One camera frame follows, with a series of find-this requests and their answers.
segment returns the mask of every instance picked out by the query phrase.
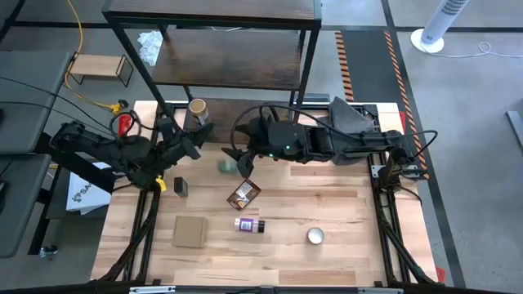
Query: red object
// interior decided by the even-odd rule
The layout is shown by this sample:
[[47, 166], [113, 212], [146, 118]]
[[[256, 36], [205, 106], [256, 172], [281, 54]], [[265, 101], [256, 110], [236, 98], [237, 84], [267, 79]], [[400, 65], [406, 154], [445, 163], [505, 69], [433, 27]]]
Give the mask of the red object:
[[445, 270], [441, 267], [436, 267], [436, 274], [438, 275], [438, 282], [444, 283], [445, 282]]
[[405, 134], [407, 132], [407, 129], [405, 128], [405, 113], [403, 111], [400, 111], [400, 118], [401, 125], [403, 126], [403, 133]]
[[122, 136], [123, 133], [131, 126], [131, 116], [124, 114], [118, 118], [118, 136]]

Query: purple label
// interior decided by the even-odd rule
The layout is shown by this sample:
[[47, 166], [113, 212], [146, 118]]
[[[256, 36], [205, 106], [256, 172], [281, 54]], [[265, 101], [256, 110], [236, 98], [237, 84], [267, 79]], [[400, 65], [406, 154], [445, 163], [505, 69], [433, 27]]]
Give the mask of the purple label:
[[253, 225], [254, 220], [253, 219], [239, 219], [239, 230], [243, 232], [252, 232], [253, 231]]

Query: concrete floor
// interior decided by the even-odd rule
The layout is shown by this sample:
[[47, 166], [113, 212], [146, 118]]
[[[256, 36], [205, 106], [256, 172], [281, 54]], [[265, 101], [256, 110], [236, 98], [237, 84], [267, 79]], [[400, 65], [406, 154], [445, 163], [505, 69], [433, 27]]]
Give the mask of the concrete floor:
[[[439, 2], [389, 1], [398, 26], [423, 26]], [[83, 21], [105, 22], [99, 12], [102, 0], [73, 3]], [[0, 3], [0, 11], [4, 6], [9, 9], [12, 3]], [[521, 27], [523, 20], [519, 11], [522, 9], [520, 0], [474, 0], [454, 25]], [[380, 0], [323, 0], [323, 13], [325, 25], [386, 25]], [[74, 18], [64, 0], [45, 3], [27, 0], [19, 20], [74, 21]], [[127, 31], [136, 46], [141, 32]], [[84, 34], [85, 53], [123, 54], [111, 30], [85, 29]], [[410, 46], [408, 33], [399, 33], [398, 37], [422, 126], [440, 132], [430, 151], [467, 286], [523, 292], [523, 229], [518, 225], [523, 198], [517, 185], [518, 177], [523, 174], [523, 157], [503, 115], [507, 110], [523, 111], [523, 86], [519, 81], [523, 60], [494, 56], [460, 60], [425, 56]], [[479, 42], [489, 41], [495, 51], [523, 54], [522, 37], [505, 33], [449, 33], [445, 36], [445, 53], [474, 53]], [[77, 45], [76, 29], [12, 28], [0, 44], [0, 50], [75, 51]], [[316, 48], [307, 92], [343, 96], [339, 70], [333, 32], [324, 31]], [[77, 88], [85, 96], [101, 102], [126, 99], [132, 104], [135, 100], [153, 99], [137, 73], [127, 89], [119, 81], [95, 79], [86, 79]], [[181, 87], [161, 87], [160, 90], [167, 100], [185, 98]], [[197, 87], [192, 91], [195, 96], [205, 97], [288, 99], [288, 93], [283, 91]], [[64, 88], [60, 93], [78, 101]], [[109, 121], [109, 113], [83, 102], [78, 104], [96, 119]], [[56, 108], [85, 119], [60, 101]], [[59, 114], [52, 114], [46, 131], [53, 133], [64, 121], [67, 120]], [[425, 183], [420, 182], [418, 188], [425, 199], [423, 210], [436, 264], [446, 268], [430, 194]], [[27, 236], [34, 230], [34, 220], [30, 222]], [[64, 220], [53, 224], [48, 242], [61, 248], [53, 261], [26, 256], [26, 236], [16, 257], [0, 260], [0, 288], [87, 281], [102, 225], [103, 221], [95, 220]]]

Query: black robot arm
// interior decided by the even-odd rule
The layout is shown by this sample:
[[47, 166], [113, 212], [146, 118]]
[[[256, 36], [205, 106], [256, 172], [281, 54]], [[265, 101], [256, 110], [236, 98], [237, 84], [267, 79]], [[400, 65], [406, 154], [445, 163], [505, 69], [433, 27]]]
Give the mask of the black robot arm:
[[222, 150], [238, 163], [243, 177], [249, 177], [253, 172], [257, 155], [305, 164], [327, 162], [338, 155], [346, 159], [366, 158], [370, 154], [397, 149], [395, 154], [404, 156], [395, 163], [406, 166], [413, 161], [403, 149], [405, 137], [398, 131], [344, 134], [332, 127], [277, 121], [272, 116], [253, 118], [247, 124], [236, 126], [235, 131], [249, 136], [247, 150], [236, 149], [234, 143], [232, 148]]
[[86, 130], [78, 122], [64, 123], [51, 139], [51, 145], [62, 152], [84, 152], [109, 164], [115, 172], [124, 173], [132, 184], [147, 188], [155, 178], [178, 160], [188, 155], [200, 157], [201, 147], [212, 130], [212, 124], [197, 131], [174, 131], [168, 118], [158, 120], [163, 141], [154, 146], [143, 136], [108, 139]]

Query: hazard tape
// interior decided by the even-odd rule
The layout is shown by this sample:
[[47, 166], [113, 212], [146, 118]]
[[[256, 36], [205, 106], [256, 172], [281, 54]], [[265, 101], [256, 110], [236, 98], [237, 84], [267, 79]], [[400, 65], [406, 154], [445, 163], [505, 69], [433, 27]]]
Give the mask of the hazard tape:
[[345, 92], [345, 100], [354, 102], [354, 93], [352, 92], [351, 75], [349, 74], [349, 65], [346, 62], [345, 46], [343, 45], [342, 32], [334, 33], [336, 37], [337, 57], [340, 60], [340, 70], [342, 71], [343, 91]]
[[[407, 97], [407, 92], [405, 90], [405, 84], [403, 83], [403, 78], [401, 77], [400, 72], [400, 66], [398, 65], [398, 60], [396, 57], [396, 54], [394, 52], [394, 46], [392, 45], [392, 39], [391, 34], [388, 31], [383, 31], [385, 34], [385, 40], [387, 40], [387, 47], [389, 49], [389, 54], [391, 55], [392, 65], [394, 66], [394, 72], [396, 74], [396, 81], [398, 82], [398, 86], [400, 87], [400, 95], [401, 99], [403, 100], [404, 106], [405, 106], [405, 112], [407, 114], [407, 120], [409, 121], [410, 130], [412, 132], [418, 132], [416, 129], [416, 123], [414, 122], [414, 116], [412, 115], [412, 111], [410, 109], [409, 105], [409, 98]], [[414, 135], [414, 144], [416, 145], [416, 151], [419, 152], [421, 150], [422, 145], [419, 141], [419, 136]], [[425, 158], [423, 154], [419, 154], [418, 156], [420, 165], [422, 169], [427, 169], [427, 162], [425, 161]], [[428, 174], [423, 175], [426, 179], [428, 179], [430, 176]]]

